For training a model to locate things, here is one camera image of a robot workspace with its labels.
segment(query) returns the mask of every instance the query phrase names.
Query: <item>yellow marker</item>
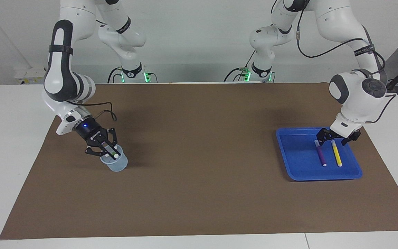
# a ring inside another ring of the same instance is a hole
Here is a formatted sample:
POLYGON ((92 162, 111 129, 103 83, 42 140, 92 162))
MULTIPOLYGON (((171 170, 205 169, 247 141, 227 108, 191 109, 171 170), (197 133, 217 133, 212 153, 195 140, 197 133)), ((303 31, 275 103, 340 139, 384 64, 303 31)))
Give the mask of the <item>yellow marker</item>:
POLYGON ((337 149, 336 142, 334 140, 332 140, 331 144, 333 145, 333 151, 334 151, 334 155, 336 156, 336 161, 338 163, 338 166, 342 167, 342 160, 340 160, 339 150, 337 149))

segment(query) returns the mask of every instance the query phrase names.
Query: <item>purple marker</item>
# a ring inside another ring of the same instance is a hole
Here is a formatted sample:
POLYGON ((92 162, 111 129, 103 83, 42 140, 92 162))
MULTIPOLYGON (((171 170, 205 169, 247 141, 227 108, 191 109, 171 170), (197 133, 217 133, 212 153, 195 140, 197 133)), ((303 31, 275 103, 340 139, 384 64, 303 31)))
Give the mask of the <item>purple marker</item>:
POLYGON ((327 164, 325 157, 323 156, 322 147, 320 147, 319 141, 314 140, 314 143, 316 144, 317 154, 319 155, 320 163, 322 164, 322 166, 326 167, 327 164))

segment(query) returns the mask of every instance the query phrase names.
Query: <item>plastic cup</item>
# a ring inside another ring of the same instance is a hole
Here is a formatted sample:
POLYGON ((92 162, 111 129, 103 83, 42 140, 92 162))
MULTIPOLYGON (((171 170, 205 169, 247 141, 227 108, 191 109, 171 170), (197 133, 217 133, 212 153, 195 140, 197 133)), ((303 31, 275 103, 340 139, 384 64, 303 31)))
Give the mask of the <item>plastic cup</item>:
POLYGON ((116 160, 114 160, 111 156, 102 156, 101 162, 109 167, 109 169, 113 172, 122 171, 127 167, 128 158, 124 155, 122 147, 117 146, 117 151, 121 154, 116 160))

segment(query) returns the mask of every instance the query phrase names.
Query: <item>white backdrop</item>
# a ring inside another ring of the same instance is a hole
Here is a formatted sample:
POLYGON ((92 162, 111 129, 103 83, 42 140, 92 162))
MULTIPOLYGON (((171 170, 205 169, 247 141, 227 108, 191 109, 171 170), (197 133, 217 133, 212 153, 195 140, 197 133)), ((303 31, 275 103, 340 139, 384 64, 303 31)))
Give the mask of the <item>white backdrop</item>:
MULTIPOLYGON (((121 0, 132 22, 147 33, 138 48, 142 62, 163 82, 222 81, 245 65, 253 51, 249 34, 270 25, 273 0, 121 0)), ((351 0, 357 19, 377 50, 388 58, 398 47, 398 1, 351 0)), ((13 68, 44 67, 59 0, 0 0, 0 84, 12 81, 13 68)), ((317 32, 314 13, 304 13, 301 47, 310 55, 336 43, 317 32)), ((105 82, 119 66, 115 53, 97 34, 75 46, 73 70, 105 82)), ((277 82, 322 82, 357 67, 347 46, 320 58, 305 58, 295 40, 275 47, 277 82)))

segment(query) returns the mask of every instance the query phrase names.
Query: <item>circular gray joint cap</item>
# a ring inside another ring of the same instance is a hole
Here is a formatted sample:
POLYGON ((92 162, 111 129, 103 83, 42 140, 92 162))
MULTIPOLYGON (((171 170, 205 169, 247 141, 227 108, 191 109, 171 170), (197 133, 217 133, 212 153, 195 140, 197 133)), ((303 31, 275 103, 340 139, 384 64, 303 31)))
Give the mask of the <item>circular gray joint cap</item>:
POLYGON ((382 98, 387 93, 387 87, 376 79, 365 79, 362 81, 363 90, 375 98, 382 98))

